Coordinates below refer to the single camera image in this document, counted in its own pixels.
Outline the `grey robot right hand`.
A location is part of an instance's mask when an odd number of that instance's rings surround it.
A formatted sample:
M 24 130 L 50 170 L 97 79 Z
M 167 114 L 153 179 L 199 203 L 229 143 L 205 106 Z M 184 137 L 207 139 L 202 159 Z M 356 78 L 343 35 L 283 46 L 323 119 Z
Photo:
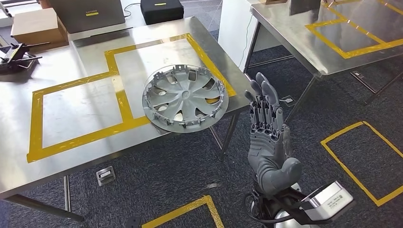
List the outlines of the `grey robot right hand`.
M 263 193 L 275 195 L 300 180 L 302 164 L 291 157 L 290 128 L 276 89 L 261 72 L 250 85 L 255 94 L 245 91 L 251 118 L 248 162 Z

